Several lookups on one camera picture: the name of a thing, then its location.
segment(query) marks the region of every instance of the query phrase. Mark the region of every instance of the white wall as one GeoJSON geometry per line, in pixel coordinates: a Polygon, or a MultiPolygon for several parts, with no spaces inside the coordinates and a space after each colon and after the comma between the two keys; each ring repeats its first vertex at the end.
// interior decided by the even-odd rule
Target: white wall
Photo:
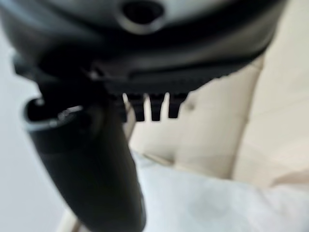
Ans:
{"type": "Polygon", "coordinates": [[[14,75],[12,49],[0,32],[0,232],[55,232],[65,204],[23,131],[25,101],[38,95],[14,75]]]}

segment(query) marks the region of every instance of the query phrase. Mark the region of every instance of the chair backrest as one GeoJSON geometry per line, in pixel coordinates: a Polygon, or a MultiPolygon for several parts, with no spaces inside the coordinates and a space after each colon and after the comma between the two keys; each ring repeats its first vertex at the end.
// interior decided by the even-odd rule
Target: chair backrest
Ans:
{"type": "Polygon", "coordinates": [[[309,182],[309,1],[291,0],[268,50],[233,179],[309,182]]]}

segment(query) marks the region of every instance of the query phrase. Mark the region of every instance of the white fabric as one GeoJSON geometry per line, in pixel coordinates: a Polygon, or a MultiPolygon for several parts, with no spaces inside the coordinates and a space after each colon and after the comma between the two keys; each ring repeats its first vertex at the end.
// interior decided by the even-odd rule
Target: white fabric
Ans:
{"type": "Polygon", "coordinates": [[[136,124],[132,149],[178,170],[230,178],[262,63],[260,58],[191,93],[177,120],[168,119],[166,99],[161,122],[151,122],[147,102],[147,121],[136,124]]]}
{"type": "Polygon", "coordinates": [[[307,232],[309,186],[258,190],[176,171],[135,154],[144,232],[307,232]]]}
{"type": "Polygon", "coordinates": [[[233,178],[259,187],[309,179],[309,1],[291,0],[268,50],[233,178]]]}

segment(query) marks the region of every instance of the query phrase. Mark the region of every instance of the black handle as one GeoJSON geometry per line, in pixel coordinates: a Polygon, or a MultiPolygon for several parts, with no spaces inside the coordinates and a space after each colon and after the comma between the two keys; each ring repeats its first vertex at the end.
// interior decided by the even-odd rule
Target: black handle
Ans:
{"type": "Polygon", "coordinates": [[[135,164],[113,107],[78,106],[48,116],[38,102],[26,106],[27,131],[79,220],[92,232],[142,231],[135,164]]]}

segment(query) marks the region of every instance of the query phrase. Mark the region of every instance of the black teeth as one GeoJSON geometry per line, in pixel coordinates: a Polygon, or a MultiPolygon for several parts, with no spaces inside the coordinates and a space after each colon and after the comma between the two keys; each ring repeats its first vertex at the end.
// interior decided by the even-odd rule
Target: black teeth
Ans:
{"type": "Polygon", "coordinates": [[[162,103],[164,101],[165,94],[151,94],[149,95],[151,105],[151,118],[152,121],[160,121],[162,103]]]}
{"type": "Polygon", "coordinates": [[[169,95],[169,118],[178,118],[180,105],[187,98],[188,93],[169,95]]]}
{"type": "MultiPolygon", "coordinates": [[[[188,93],[170,94],[169,97],[169,118],[178,118],[181,104],[186,100],[188,93]]],[[[151,119],[154,122],[161,120],[161,108],[165,94],[149,94],[151,106],[151,119]]],[[[144,112],[144,95],[143,94],[127,94],[127,98],[132,105],[137,122],[145,121],[144,112]]],[[[119,115],[123,122],[127,122],[126,106],[122,95],[111,95],[119,115]]]]}
{"type": "Polygon", "coordinates": [[[144,97],[142,94],[127,94],[127,98],[129,99],[134,111],[135,118],[137,122],[145,121],[145,113],[144,113],[144,97]]]}

